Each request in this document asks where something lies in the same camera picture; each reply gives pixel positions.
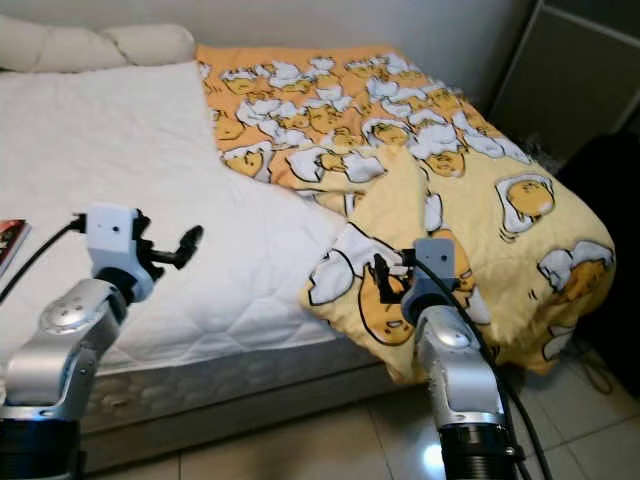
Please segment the robotic arm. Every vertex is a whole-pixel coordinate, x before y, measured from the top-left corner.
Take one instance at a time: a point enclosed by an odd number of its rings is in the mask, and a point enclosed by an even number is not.
[[[447,239],[420,239],[404,250],[413,269],[411,287],[393,293],[389,267],[375,256],[382,303],[400,303],[416,328],[418,357],[429,376],[429,392],[447,479],[515,480],[522,450],[511,438],[496,376],[482,354],[481,339],[443,290],[455,283],[454,247]],[[440,280],[427,275],[426,269]]]
[[[196,226],[174,253],[142,239],[149,218],[135,209],[95,205],[81,215],[93,278],[78,282],[42,313],[38,330],[9,362],[0,408],[0,478],[80,478],[79,421],[98,363],[113,344],[127,307],[146,299],[170,263],[180,269],[196,251]]]

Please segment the yellow blanket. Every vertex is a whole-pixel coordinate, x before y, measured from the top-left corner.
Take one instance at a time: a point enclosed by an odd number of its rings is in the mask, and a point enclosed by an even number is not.
[[[458,300],[497,362],[544,373],[604,299],[614,251],[589,208],[460,96],[389,47],[197,52],[221,160],[348,217],[302,304],[417,382],[413,327],[373,256],[455,243]],[[406,271],[391,284],[405,288]]]

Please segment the black bag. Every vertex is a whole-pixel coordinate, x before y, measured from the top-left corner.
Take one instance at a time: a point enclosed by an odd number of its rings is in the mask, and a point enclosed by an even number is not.
[[[606,301],[578,322],[588,340],[632,395],[640,395],[640,138],[598,137],[557,175],[606,225],[616,250],[616,276]]]

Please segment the white wall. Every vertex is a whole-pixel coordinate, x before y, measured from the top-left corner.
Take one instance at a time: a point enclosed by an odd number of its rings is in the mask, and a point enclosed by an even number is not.
[[[529,0],[0,0],[0,13],[100,28],[175,22],[217,46],[389,43],[486,105]]]

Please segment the black cable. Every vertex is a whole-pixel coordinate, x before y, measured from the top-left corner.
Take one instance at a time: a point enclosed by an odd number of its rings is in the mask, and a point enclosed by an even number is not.
[[[586,344],[586,342],[584,346],[581,346],[574,336],[569,340],[567,347],[560,355],[575,359],[582,367],[591,386],[602,395],[611,395],[613,393],[613,382],[609,378],[611,371],[604,363],[588,356],[592,350],[593,347]]]
[[[513,442],[516,441],[516,435],[515,435],[515,430],[513,428],[513,418],[511,417],[511,412],[509,410],[509,400],[507,398],[507,395],[511,397],[511,399],[513,400],[513,403],[516,405],[516,408],[518,409],[520,415],[522,416],[522,420],[524,421],[525,427],[527,429],[527,433],[531,438],[531,443],[533,445],[533,449],[535,451],[536,457],[538,458],[538,463],[540,464],[540,470],[542,471],[543,478],[545,480],[552,480],[553,476],[551,475],[551,471],[549,469],[547,459],[544,455],[544,450],[542,448],[542,445],[540,444],[540,439],[538,438],[538,434],[536,433],[535,427],[533,426],[533,422],[531,421],[531,418],[529,417],[529,414],[527,413],[516,391],[513,389],[513,387],[511,387],[511,384],[509,384],[509,382],[507,382],[502,378],[502,375],[498,372],[497,366],[493,361],[493,357],[491,356],[489,348],[487,347],[487,344],[484,341],[482,334],[478,330],[478,327],[475,325],[475,323],[473,322],[469,314],[465,311],[465,309],[462,307],[462,305],[460,305],[460,302],[458,302],[458,299],[453,295],[453,293],[451,293],[449,288],[444,284],[444,282],[420,260],[416,258],[413,261],[415,265],[418,268],[420,268],[420,270],[422,270],[424,273],[426,273],[429,276],[429,278],[431,278],[431,280],[433,280],[433,282],[438,286],[438,288],[442,290],[442,292],[445,294],[447,299],[456,307],[462,319],[465,321],[465,323],[468,325],[468,327],[471,329],[473,334],[478,339],[478,343],[480,344],[480,354],[482,355],[482,358],[487,362],[487,364],[489,365],[489,367],[493,371],[493,374],[496,377],[496,383],[498,386],[498,396],[500,397],[500,401],[502,402],[502,408],[505,414],[504,416],[505,416],[505,422],[507,424],[507,430],[509,432],[509,435],[511,436],[512,441]],[[521,472],[522,470],[526,470],[525,465],[521,461],[517,463],[518,463],[518,469]]]
[[[70,230],[84,231],[84,221],[85,221],[85,216],[79,215],[78,218],[76,218],[75,220],[65,225],[60,230],[58,230],[58,232],[56,232],[38,250],[36,250],[36,252],[33,255],[31,255],[29,260],[27,260],[22,265],[22,267],[20,267],[20,270],[18,270],[16,274],[11,278],[11,280],[9,280],[9,283],[7,283],[7,285],[4,287],[4,289],[0,293],[0,305],[2,305],[5,299],[9,296],[9,294],[11,293],[11,290],[13,290],[13,287],[16,286],[16,284],[20,281],[22,276],[27,272],[27,270],[29,270],[31,265],[33,265],[35,261],[38,260],[38,258],[40,258],[40,256],[51,247],[51,245],[53,245],[58,240],[60,240],[60,237],[62,237],[65,233],[67,233]]]
[[[520,472],[522,479],[531,480],[531,475],[529,475],[529,470],[527,470],[525,464],[523,462],[518,462],[516,465],[518,466],[518,471]]]

